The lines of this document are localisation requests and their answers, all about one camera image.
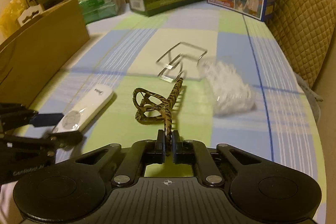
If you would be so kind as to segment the white remote control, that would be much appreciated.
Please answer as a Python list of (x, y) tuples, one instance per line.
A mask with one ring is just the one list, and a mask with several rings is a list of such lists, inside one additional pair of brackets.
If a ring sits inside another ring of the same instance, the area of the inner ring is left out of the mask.
[(95, 85), (85, 96), (61, 119), (52, 133), (82, 132), (88, 123), (111, 100), (111, 87), (103, 84)]

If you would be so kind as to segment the beige quilted chair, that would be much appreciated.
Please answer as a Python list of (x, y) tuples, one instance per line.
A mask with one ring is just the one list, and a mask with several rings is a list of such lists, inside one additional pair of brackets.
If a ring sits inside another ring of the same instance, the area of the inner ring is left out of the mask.
[(312, 87), (335, 29), (335, 0), (275, 0), (266, 25), (293, 71)]

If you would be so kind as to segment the leopard print hair clip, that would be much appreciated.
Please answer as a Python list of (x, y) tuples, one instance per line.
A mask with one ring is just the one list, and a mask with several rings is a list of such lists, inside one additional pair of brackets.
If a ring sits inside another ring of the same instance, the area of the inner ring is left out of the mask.
[(132, 95), (133, 104), (137, 109), (135, 113), (137, 122), (142, 124), (164, 123), (165, 142), (169, 151), (173, 143), (172, 111), (181, 93), (182, 85), (183, 78), (179, 77), (167, 98), (144, 88), (135, 88)]

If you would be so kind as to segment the checked tablecloth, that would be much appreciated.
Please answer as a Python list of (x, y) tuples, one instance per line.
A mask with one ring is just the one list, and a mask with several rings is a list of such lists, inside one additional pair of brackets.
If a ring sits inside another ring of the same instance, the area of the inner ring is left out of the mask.
[(322, 145), (309, 102), (264, 23), (199, 2), (150, 18), (127, 10), (91, 23), (87, 30), (91, 40), (50, 79), (32, 107), (66, 113), (97, 83), (110, 86), (114, 99), (87, 127), (83, 142), (60, 150), (57, 161), (109, 143), (129, 147), (155, 138), (160, 124), (143, 125), (134, 118), (134, 89), (167, 96), (173, 84), (158, 78), (157, 59), (166, 51), (198, 56), (205, 49), (208, 59), (236, 68), (255, 91), (255, 107), (214, 116), (203, 77), (193, 61), (184, 60), (184, 91), (175, 118), (181, 137), (209, 147), (228, 143), (306, 173), (326, 190)]

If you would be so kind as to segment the grey cloth on chair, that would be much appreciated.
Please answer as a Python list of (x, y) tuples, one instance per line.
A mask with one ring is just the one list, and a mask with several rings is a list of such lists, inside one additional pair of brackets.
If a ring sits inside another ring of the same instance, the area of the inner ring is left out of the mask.
[(306, 81), (297, 73), (294, 73), (295, 78), (297, 80), (298, 85), (303, 90), (303, 92), (306, 95), (306, 98), (310, 104), (310, 108), (313, 112), (314, 120), (316, 124), (319, 123), (319, 120), (321, 118), (321, 109), (319, 107), (319, 102), (323, 101), (323, 98), (319, 96), (317, 93), (311, 90), (309, 85), (306, 83)]

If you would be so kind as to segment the silver wire rack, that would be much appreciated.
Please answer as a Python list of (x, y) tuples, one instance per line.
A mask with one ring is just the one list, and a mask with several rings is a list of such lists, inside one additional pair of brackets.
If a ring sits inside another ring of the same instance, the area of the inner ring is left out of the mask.
[[(187, 48), (191, 48), (193, 50), (199, 51), (201, 54), (198, 56), (192, 55), (190, 53), (179, 53), (176, 56), (173, 56), (173, 50), (186, 46)], [(179, 42), (169, 48), (163, 55), (161, 55), (157, 60), (156, 64), (159, 65), (162, 69), (158, 73), (157, 77), (161, 80), (164, 80), (168, 83), (177, 82), (179, 78), (185, 77), (186, 70), (183, 69), (183, 60), (190, 60), (199, 64), (200, 60), (208, 53), (208, 50), (202, 48), (200, 46), (196, 46), (194, 44), (188, 42)], [(169, 74), (179, 68), (178, 74), (176, 76), (169, 76)]]

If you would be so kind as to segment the brown cardboard box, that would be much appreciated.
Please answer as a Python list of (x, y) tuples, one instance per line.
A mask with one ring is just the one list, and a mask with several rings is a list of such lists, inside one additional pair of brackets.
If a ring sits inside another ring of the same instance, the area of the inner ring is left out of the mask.
[(1, 102), (30, 106), (89, 40), (78, 0), (46, 10), (1, 44)]

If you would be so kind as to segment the green tissue pack stack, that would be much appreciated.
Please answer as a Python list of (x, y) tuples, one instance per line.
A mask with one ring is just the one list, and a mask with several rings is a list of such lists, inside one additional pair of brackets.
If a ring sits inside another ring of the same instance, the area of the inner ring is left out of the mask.
[(78, 0), (85, 24), (111, 18), (118, 14), (120, 0)]

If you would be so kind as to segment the clear box of floss picks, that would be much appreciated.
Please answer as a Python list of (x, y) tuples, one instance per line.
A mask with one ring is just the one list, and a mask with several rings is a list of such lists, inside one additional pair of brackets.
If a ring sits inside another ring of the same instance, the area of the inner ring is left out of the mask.
[(214, 116), (225, 117), (255, 109), (256, 92), (242, 78), (230, 57), (203, 57), (197, 69)]

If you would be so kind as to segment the yellow plastic bag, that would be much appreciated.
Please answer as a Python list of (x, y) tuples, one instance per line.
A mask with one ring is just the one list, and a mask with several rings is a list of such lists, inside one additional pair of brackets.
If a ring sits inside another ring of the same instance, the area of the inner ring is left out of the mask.
[(0, 28), (4, 39), (20, 28), (18, 18), (28, 8), (26, 0), (11, 0), (1, 13)]

